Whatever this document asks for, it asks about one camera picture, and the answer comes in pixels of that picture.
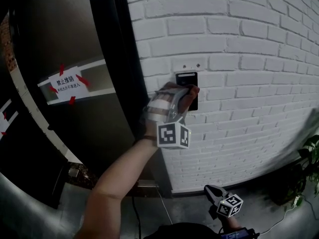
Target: fiducial marker cube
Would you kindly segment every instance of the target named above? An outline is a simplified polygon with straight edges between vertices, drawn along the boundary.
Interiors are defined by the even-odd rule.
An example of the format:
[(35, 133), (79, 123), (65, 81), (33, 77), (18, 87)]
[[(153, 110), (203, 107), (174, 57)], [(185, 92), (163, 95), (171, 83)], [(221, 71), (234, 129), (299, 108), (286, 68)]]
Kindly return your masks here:
[(158, 147), (188, 149), (191, 130), (179, 122), (157, 122)]
[(217, 213), (226, 217), (231, 217), (240, 211), (243, 200), (236, 194), (219, 202)]

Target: concrete floor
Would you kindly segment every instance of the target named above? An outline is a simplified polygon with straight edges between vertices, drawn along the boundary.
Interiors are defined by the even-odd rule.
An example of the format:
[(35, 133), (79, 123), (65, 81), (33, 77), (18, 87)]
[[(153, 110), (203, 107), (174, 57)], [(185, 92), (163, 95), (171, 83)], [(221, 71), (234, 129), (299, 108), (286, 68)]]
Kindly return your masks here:
[[(244, 200), (237, 218), (248, 229), (264, 232), (284, 216), (284, 207), (276, 206), (260, 186), (242, 187), (232, 192)], [(25, 194), (0, 174), (0, 232), (9, 235), (7, 238), (10, 239), (71, 239), (81, 226), (89, 193), (89, 190), (65, 184), (61, 204), (55, 210)], [(313, 187), (309, 183), (304, 195), (319, 217), (319, 200), (314, 199)], [(215, 232), (221, 228), (220, 221), (213, 221), (208, 214), (210, 203), (205, 196), (164, 199), (164, 202), (173, 223), (200, 223)], [(160, 198), (136, 198), (136, 206), (143, 237), (154, 233), (160, 225), (169, 224)], [(304, 202), (288, 212), (278, 226), (259, 238), (314, 239), (319, 238), (318, 235), (319, 221), (315, 221), (310, 205)], [(121, 238), (138, 238), (131, 198), (126, 198), (122, 204)]]

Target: red tape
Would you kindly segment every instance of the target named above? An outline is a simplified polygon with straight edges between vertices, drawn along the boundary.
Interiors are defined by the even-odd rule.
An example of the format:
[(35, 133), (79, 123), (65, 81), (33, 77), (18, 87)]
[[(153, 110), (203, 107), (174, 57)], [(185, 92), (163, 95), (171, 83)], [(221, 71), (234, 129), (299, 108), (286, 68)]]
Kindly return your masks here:
[(64, 64), (60, 65), (60, 76), (63, 74), (64, 72)]
[(75, 76), (79, 79), (80, 82), (82, 82), (82, 83), (85, 84), (86, 86), (89, 86), (89, 85), (90, 85), (90, 83), (88, 82), (87, 79), (84, 79), (83, 77), (78, 76), (77, 74), (76, 74)]
[(49, 88), (50, 88), (51, 91), (53, 91), (55, 93), (58, 93), (58, 91), (54, 87), (50, 86)]
[(74, 104), (74, 101), (75, 101), (75, 97), (71, 97), (71, 99), (70, 99), (70, 101), (69, 101), (69, 105)]

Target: wrist strap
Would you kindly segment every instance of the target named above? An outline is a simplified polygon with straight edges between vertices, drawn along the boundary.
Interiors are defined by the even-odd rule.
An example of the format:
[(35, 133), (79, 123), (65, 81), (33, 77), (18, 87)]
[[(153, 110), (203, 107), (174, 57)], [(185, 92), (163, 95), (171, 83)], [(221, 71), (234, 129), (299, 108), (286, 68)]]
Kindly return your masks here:
[(148, 139), (148, 140), (152, 140), (152, 141), (157, 141), (157, 137), (156, 136), (151, 136), (151, 135), (144, 135), (142, 137), (142, 139)]

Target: warning sign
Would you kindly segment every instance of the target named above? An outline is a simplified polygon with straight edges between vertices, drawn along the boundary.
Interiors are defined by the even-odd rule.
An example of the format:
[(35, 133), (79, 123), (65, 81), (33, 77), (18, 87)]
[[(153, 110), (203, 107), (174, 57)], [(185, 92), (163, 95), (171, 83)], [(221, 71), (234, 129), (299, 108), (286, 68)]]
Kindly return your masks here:
[(90, 96), (86, 85), (80, 79), (81, 71), (78, 67), (73, 67), (64, 71), (61, 76), (58, 73), (49, 77), (52, 85), (50, 89), (57, 94), (61, 102), (70, 101), (71, 97), (78, 99)]

